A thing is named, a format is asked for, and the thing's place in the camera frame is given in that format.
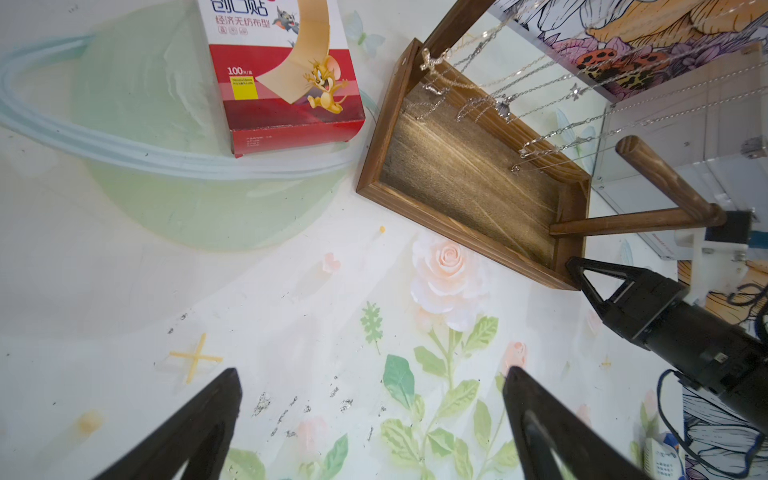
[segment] green leaf pattern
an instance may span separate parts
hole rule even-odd
[[[424,409],[424,399],[421,395],[416,395],[413,399],[413,419],[416,423],[419,423],[424,419]]]
[[[438,418],[451,417],[464,412],[475,400],[479,388],[480,382],[477,380],[464,380],[453,390],[449,390],[438,409]]]
[[[427,434],[432,453],[438,457],[446,457],[453,453],[453,434],[444,429],[435,429]]]
[[[518,457],[518,448],[515,446],[515,441],[510,440],[502,445],[498,452],[496,452],[496,455],[493,455],[492,460],[502,467],[517,468],[520,465],[520,457]]]
[[[478,400],[475,404],[474,421],[475,439],[477,439],[483,450],[488,450],[491,446],[491,413],[488,411],[488,406],[482,400]]]
[[[349,441],[346,434],[340,439],[336,440],[333,444],[333,448],[326,454],[326,458],[323,461],[323,474],[320,476],[320,480],[330,480],[335,477],[337,473],[341,472],[341,468],[344,466],[344,460],[346,454],[349,452]]]
[[[408,360],[401,356],[388,355],[382,380],[389,394],[410,410],[415,395],[415,381]]]
[[[416,362],[422,365],[425,372],[437,376],[445,376],[447,370],[445,369],[445,361],[443,359],[440,359],[423,346],[414,348],[413,354],[416,357]]]
[[[222,472],[229,480],[266,480],[266,469],[259,456],[247,450],[230,449]]]
[[[506,383],[507,379],[501,373],[497,373],[494,380],[496,381],[496,389],[498,392],[504,393],[504,384]]]
[[[464,440],[456,439],[455,441],[453,463],[458,476],[464,480],[472,480],[475,472],[472,469],[472,461],[469,459],[469,448]]]
[[[413,431],[398,419],[385,420],[381,424],[382,437],[392,452],[392,460],[401,466],[419,466],[421,455]]]
[[[362,318],[360,318],[363,329],[366,331],[366,342],[376,344],[376,351],[379,351],[379,340],[382,338],[382,317],[379,315],[379,308],[375,303],[366,302],[366,307],[362,309]]]
[[[496,331],[498,330],[498,318],[495,316],[484,316],[475,324],[475,328],[467,338],[467,343],[464,345],[464,352],[468,353],[472,350],[484,349],[491,344],[496,337]]]

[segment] wooden dowel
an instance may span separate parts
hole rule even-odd
[[[672,167],[639,137],[630,135],[616,144],[616,153],[677,204],[678,208],[588,218],[553,223],[553,237],[653,232],[685,228],[717,227],[726,215],[716,204],[707,203]]]
[[[424,48],[429,49],[432,57],[441,55],[464,36],[482,14],[488,11],[493,2],[494,0],[458,0],[437,24],[437,27],[432,30],[429,37],[424,40]],[[423,62],[421,55],[416,57],[413,62],[406,92],[411,91],[427,75],[428,71],[420,68]]]
[[[553,223],[549,234],[553,237],[610,235],[612,233],[654,232],[684,228],[716,227],[722,225],[718,217],[699,221],[682,208],[640,212],[638,214],[611,215],[570,222]]]
[[[716,204],[709,204],[699,195],[667,162],[635,135],[624,137],[616,144],[616,153],[635,170],[646,177],[653,185],[694,220],[702,222],[722,216],[725,213]]]

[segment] silver necklace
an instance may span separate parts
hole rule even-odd
[[[526,164],[526,163],[528,163],[530,161],[533,161],[536,158],[543,157],[543,156],[549,155],[549,154],[556,154],[556,153],[559,153],[559,152],[561,152],[563,150],[566,150],[568,148],[575,147],[577,145],[586,143],[588,141],[596,140],[598,138],[610,137],[612,135],[621,133],[622,131],[624,131],[624,130],[626,130],[628,128],[638,127],[638,126],[640,126],[640,127],[647,127],[648,125],[655,124],[655,123],[660,122],[660,121],[670,120],[671,118],[676,118],[676,117],[681,117],[683,115],[692,114],[694,112],[703,110],[705,108],[716,107],[717,105],[725,104],[725,103],[727,103],[729,101],[739,100],[741,98],[748,97],[750,95],[762,93],[764,91],[768,91],[768,86],[756,88],[756,89],[754,89],[752,91],[748,91],[748,92],[745,92],[745,93],[742,93],[742,94],[734,95],[733,97],[724,98],[723,100],[713,101],[713,102],[710,102],[708,104],[700,105],[700,106],[695,107],[695,108],[689,108],[688,110],[679,111],[679,112],[674,113],[674,114],[664,115],[663,117],[656,117],[656,118],[650,118],[650,119],[647,119],[647,120],[634,121],[632,123],[624,125],[621,128],[616,128],[614,130],[607,131],[607,132],[604,132],[602,134],[599,134],[599,135],[596,135],[596,136],[593,136],[593,137],[577,138],[575,141],[572,141],[571,143],[569,143],[567,145],[564,145],[562,147],[556,147],[556,148],[552,148],[552,149],[548,149],[548,150],[540,150],[540,151],[525,151],[524,149],[521,149],[520,157],[524,158],[524,159],[528,158],[528,160],[522,161],[519,164],[514,165],[512,167],[512,169],[511,169],[511,171],[515,172],[515,173],[519,172],[519,171],[521,171],[520,165],[523,165],[523,164]],[[572,161],[573,160],[569,160],[569,161],[561,162],[560,164],[566,164],[566,163],[570,163]],[[528,171],[543,170],[544,168],[549,168],[549,167],[553,167],[553,166],[554,165],[549,165],[547,167],[535,168],[535,169],[528,170]]]
[[[702,81],[701,83],[698,83],[698,84],[695,84],[695,85],[689,85],[689,86],[687,86],[685,88],[679,88],[677,90],[670,91],[670,92],[667,92],[665,94],[661,94],[661,95],[657,95],[655,97],[647,98],[647,99],[645,99],[643,101],[639,101],[639,102],[627,105],[626,107],[617,108],[615,110],[607,111],[607,112],[603,113],[602,115],[597,115],[597,116],[594,116],[594,117],[585,118],[584,120],[581,120],[581,121],[576,121],[576,122],[574,122],[572,124],[569,124],[569,125],[567,125],[567,126],[565,126],[563,128],[558,128],[557,130],[553,130],[553,131],[549,132],[546,135],[542,135],[542,136],[537,137],[537,138],[535,138],[535,139],[533,139],[531,141],[525,142],[523,144],[522,148],[520,149],[520,151],[525,151],[526,147],[528,147],[530,145],[536,144],[536,143],[538,143],[540,141],[543,141],[543,140],[547,140],[548,138],[552,138],[555,135],[562,134],[563,132],[568,131],[568,130],[574,128],[574,127],[580,127],[581,125],[585,125],[585,124],[591,123],[591,122],[593,122],[595,120],[600,120],[601,118],[609,117],[612,114],[616,114],[616,113],[618,113],[620,111],[624,111],[624,110],[627,110],[629,108],[635,108],[638,105],[642,105],[642,104],[648,103],[649,101],[654,101],[654,100],[659,100],[660,98],[670,97],[672,95],[683,93],[685,91],[690,91],[690,90],[702,87],[702,86],[707,85],[707,84],[711,84],[711,83],[715,83],[715,82],[718,82],[718,81],[725,80],[727,78],[735,77],[735,76],[740,75],[742,73],[748,72],[750,70],[754,70],[755,68],[761,68],[761,67],[764,67],[766,65],[768,65],[768,61],[763,61],[763,62],[760,62],[759,64],[752,65],[752,66],[746,67],[746,68],[742,68],[741,70],[732,71],[729,74],[721,75],[720,77],[712,78],[710,80]]]

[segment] red and white box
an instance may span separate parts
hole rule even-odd
[[[336,0],[197,0],[236,157],[348,141],[366,116]]]

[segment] wooden tray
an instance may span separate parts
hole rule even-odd
[[[584,238],[555,238],[549,227],[587,217],[589,175],[573,164],[513,174],[518,149],[538,135],[495,111],[477,124],[457,122],[465,99],[482,94],[477,87],[452,89],[441,107],[416,120],[425,107],[414,104],[435,100],[423,88],[408,92],[421,50],[414,40],[398,61],[358,193],[539,283],[576,290],[565,261],[583,254]],[[442,74],[470,83],[450,65],[442,65]],[[439,78],[421,81],[430,80],[441,87]],[[565,161],[551,155],[537,166]]]
[[[425,47],[454,45],[494,0],[457,0],[422,44],[413,40],[396,63],[357,191],[435,232],[546,286],[577,290],[565,262],[584,254],[584,238],[610,233],[715,227],[727,221],[639,137],[616,144],[619,153],[677,208],[587,218],[590,176],[562,152],[542,152],[513,174],[523,144],[538,137],[522,121],[507,123],[491,109],[477,123],[456,121],[458,108],[485,92],[443,62],[437,73],[420,68]],[[444,102],[424,120],[419,83],[445,89]],[[451,81],[463,87],[449,88]]]

